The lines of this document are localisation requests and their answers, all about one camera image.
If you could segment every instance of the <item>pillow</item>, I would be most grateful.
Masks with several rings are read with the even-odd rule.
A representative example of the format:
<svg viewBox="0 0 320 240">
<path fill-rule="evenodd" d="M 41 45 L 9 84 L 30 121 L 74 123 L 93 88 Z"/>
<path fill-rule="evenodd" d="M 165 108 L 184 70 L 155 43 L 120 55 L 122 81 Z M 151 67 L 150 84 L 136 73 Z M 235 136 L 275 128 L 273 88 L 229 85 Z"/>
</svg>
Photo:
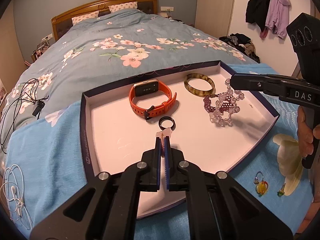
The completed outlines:
<svg viewBox="0 0 320 240">
<path fill-rule="evenodd" d="M 95 12 L 92 12 L 92 13 L 88 13 L 88 14 L 84 14 L 84 15 L 80 15 L 80 16 L 77 16 L 77 17 L 73 17 L 72 18 L 72 24 L 73 26 L 85 19 L 90 19 L 90 18 L 97 18 L 98 17 L 98 14 L 99 14 L 99 11 L 95 11 Z"/>
<path fill-rule="evenodd" d="M 128 8 L 137 9 L 138 2 L 127 2 L 127 3 L 116 4 L 116 5 L 109 5 L 110 12 L 116 12 L 118 10 L 128 9 Z"/>
</svg>

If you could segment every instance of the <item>screw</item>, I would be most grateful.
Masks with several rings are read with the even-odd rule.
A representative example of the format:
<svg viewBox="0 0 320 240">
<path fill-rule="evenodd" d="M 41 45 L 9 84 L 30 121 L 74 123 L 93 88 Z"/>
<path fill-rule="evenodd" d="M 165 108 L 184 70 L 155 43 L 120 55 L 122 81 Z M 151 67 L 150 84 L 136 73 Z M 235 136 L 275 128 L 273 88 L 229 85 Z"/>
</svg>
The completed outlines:
<svg viewBox="0 0 320 240">
<path fill-rule="evenodd" d="M 145 162 L 138 162 L 137 163 L 137 167 L 139 169 L 144 169 L 147 166 L 147 164 Z"/>
<path fill-rule="evenodd" d="M 187 161 L 181 161 L 179 162 L 179 166 L 182 168 L 186 168 L 189 166 L 189 163 Z"/>
<path fill-rule="evenodd" d="M 99 179 L 101 180 L 105 180 L 107 178 L 109 178 L 109 174 L 107 172 L 102 172 L 98 175 Z"/>
<path fill-rule="evenodd" d="M 225 179 L 225 178 L 227 177 L 227 173 L 225 173 L 224 171 L 219 171 L 219 172 L 217 173 L 217 177 L 218 177 L 219 179 Z"/>
</svg>

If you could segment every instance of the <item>white tray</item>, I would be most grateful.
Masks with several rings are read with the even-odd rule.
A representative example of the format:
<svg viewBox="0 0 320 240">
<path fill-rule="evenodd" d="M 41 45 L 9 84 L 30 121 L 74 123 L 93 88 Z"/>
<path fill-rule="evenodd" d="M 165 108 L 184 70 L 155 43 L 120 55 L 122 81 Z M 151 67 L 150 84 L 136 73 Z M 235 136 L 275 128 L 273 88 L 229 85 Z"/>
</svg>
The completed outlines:
<svg viewBox="0 0 320 240">
<path fill-rule="evenodd" d="M 165 115 L 176 122 L 170 139 L 172 148 L 183 152 L 184 158 L 210 173 L 230 171 L 268 133 L 279 117 L 277 111 L 260 95 L 243 91 L 245 99 L 238 102 L 241 111 L 233 114 L 232 127 L 219 127 L 212 123 L 204 109 L 203 98 L 188 92 L 183 84 L 189 73 L 208 75 L 215 83 L 216 93 L 226 91 L 224 84 L 234 71 L 224 63 L 207 62 L 153 72 L 107 84 L 83 94 L 81 109 L 81 144 L 87 179 L 101 171 L 115 174 L 141 160 L 144 151 L 155 147 L 155 134 L 160 131 L 158 120 L 149 121 L 136 115 L 129 104 L 132 84 L 158 78 L 177 92 L 177 101 Z M 199 79 L 190 85 L 201 90 L 211 86 Z M 142 96 L 135 103 L 145 109 L 167 101 L 162 92 Z M 141 192 L 138 217 L 165 210 L 185 198 L 184 192 L 166 190 L 164 160 L 161 163 L 161 183 L 158 192 Z"/>
</svg>

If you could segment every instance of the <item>beaded bracelet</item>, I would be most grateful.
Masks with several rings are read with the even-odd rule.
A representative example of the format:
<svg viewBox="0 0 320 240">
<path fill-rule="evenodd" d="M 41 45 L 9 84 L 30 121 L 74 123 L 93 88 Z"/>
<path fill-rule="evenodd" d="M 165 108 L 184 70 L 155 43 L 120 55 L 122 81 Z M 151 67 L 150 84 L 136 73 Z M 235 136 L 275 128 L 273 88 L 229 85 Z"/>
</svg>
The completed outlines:
<svg viewBox="0 0 320 240">
<path fill-rule="evenodd" d="M 210 96 L 207 95 L 204 99 L 204 109 L 209 113 L 211 122 L 218 123 L 221 126 L 225 126 L 228 124 L 229 126 L 232 125 L 232 114 L 239 113 L 240 107 L 237 106 L 237 101 L 244 99 L 244 93 L 240 90 L 233 90 L 230 86 L 230 78 L 225 81 L 225 85 L 227 85 L 227 91 L 217 95 L 211 95 L 211 97 L 217 97 L 218 100 L 216 101 L 216 106 L 211 106 Z M 224 112 L 228 112 L 228 118 L 222 118 Z"/>
<path fill-rule="evenodd" d="M 192 86 L 190 86 L 188 84 L 188 80 L 191 78 L 198 78 L 198 79 L 203 79 L 203 80 L 207 81 L 211 85 L 212 89 L 207 90 L 207 91 L 203 91 L 203 90 L 198 90 L 198 89 L 193 88 Z M 191 74 L 185 76 L 183 83 L 184 83 L 185 88 L 191 94 L 194 94 L 199 97 L 211 96 L 211 95 L 215 94 L 215 92 L 216 92 L 216 88 L 215 88 L 215 85 L 214 85 L 214 82 L 212 81 L 212 79 L 206 75 L 203 75 L 203 74 L 191 73 Z"/>
</svg>

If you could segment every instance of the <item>watch strap buckle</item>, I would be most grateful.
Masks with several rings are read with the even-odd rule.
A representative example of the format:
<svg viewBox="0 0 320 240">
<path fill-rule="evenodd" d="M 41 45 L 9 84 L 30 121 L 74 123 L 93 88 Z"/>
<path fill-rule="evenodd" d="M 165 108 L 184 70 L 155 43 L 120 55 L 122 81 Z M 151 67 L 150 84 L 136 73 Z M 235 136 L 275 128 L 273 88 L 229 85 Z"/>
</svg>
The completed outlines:
<svg viewBox="0 0 320 240">
<path fill-rule="evenodd" d="M 152 117 L 149 117 L 150 116 L 150 111 L 152 111 L 153 109 L 155 109 L 155 106 L 151 106 L 148 110 L 144 111 L 143 112 L 143 115 L 144 115 L 144 119 L 145 120 L 149 120 L 151 119 Z"/>
</svg>

